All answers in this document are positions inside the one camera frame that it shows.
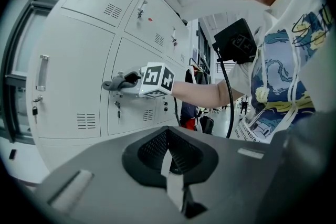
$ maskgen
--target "graphic t-shirt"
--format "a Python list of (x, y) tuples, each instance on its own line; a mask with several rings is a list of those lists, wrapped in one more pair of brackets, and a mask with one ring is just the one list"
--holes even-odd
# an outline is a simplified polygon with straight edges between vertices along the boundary
[(251, 110), (231, 138), (270, 143), (277, 131), (314, 114), (298, 72), (323, 46), (333, 18), (326, 0), (276, 0), (264, 19), (254, 62), (229, 74), (232, 88), (251, 97)]

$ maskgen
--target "man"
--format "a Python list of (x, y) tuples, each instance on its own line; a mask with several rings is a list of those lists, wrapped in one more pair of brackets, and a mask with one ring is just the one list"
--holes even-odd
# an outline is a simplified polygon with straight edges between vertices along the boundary
[(241, 98), (241, 107), (242, 107), (242, 110), (241, 110), (241, 114), (243, 112), (243, 110), (245, 109), (245, 115), (247, 113), (247, 106), (248, 106), (248, 97), (247, 95), (245, 94), (242, 98)]
[[(229, 74), (233, 99), (251, 96), (251, 111), (231, 138), (270, 143), (275, 132), (291, 128), (315, 112), (298, 73), (323, 46), (333, 18), (325, 0), (257, 0), (269, 9), (255, 37), (253, 63), (235, 65)], [(225, 81), (218, 85), (176, 82), (173, 95), (207, 108), (229, 103)]]

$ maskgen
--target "perforated black mesh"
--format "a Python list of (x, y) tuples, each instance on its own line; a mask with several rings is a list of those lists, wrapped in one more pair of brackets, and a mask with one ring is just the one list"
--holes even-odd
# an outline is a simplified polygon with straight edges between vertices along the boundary
[(160, 173), (163, 158), (168, 149), (173, 157), (170, 171), (175, 174), (188, 172), (203, 159), (200, 149), (170, 130), (166, 130), (142, 145), (139, 148), (138, 157), (144, 165)]

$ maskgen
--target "black cable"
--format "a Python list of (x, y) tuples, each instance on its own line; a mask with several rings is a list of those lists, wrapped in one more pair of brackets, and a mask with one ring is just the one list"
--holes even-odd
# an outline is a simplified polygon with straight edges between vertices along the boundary
[(232, 97), (232, 90), (231, 90), (231, 86), (230, 86), (230, 82), (229, 82), (229, 78), (227, 77), (227, 74), (226, 74), (226, 71), (225, 71), (225, 67), (224, 67), (224, 63), (223, 63), (223, 60), (222, 58), (220, 57), (219, 55), (219, 52), (216, 51), (218, 57), (219, 57), (219, 60), (220, 60), (220, 67), (222, 68), (222, 71), (223, 71), (223, 74), (224, 74), (224, 78), (225, 78), (225, 82), (226, 82), (226, 85), (227, 85), (227, 90), (229, 92), (229, 98), (230, 98), (230, 108), (231, 108), (231, 116), (230, 116), (230, 125), (229, 125), (229, 130), (227, 131), (227, 134), (226, 134), (226, 138), (230, 138), (231, 136), (231, 131), (232, 131), (232, 127), (233, 127), (233, 119), (234, 119), (234, 116), (235, 116), (235, 108), (234, 108), (234, 104), (233, 104), (233, 97)]
[(179, 124), (179, 127), (181, 127), (181, 123), (180, 123), (180, 119), (178, 117), (178, 111), (177, 111), (177, 101), (176, 101), (176, 98), (174, 97), (174, 103), (175, 103), (175, 116), (176, 116), (176, 119), (177, 119), (177, 123)]

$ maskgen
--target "shirt sleeve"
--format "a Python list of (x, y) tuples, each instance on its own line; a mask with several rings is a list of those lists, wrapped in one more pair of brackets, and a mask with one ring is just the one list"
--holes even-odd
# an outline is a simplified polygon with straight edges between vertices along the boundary
[(231, 88), (243, 94), (251, 95), (249, 70), (253, 63), (247, 62), (241, 65), (235, 64), (228, 75)]

